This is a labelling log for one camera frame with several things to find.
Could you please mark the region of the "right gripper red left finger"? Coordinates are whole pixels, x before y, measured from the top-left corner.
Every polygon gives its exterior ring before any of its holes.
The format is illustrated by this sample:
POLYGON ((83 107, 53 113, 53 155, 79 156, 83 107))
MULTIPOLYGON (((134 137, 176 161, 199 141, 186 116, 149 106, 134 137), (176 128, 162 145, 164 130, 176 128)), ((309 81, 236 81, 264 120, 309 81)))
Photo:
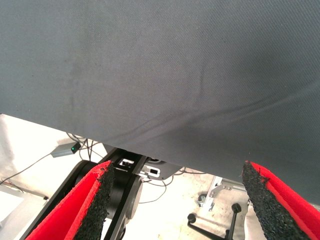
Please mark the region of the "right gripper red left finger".
POLYGON ((108 160, 93 167, 27 236, 28 240, 99 240, 115 173, 108 160))

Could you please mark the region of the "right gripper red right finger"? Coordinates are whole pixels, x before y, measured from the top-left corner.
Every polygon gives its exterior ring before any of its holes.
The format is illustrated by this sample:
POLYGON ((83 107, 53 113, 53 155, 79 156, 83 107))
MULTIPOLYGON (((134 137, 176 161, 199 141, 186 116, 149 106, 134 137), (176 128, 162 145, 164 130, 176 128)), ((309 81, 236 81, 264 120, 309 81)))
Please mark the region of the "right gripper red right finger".
POLYGON ((266 239, 320 238, 320 212, 269 169, 245 161, 242 183, 266 239))

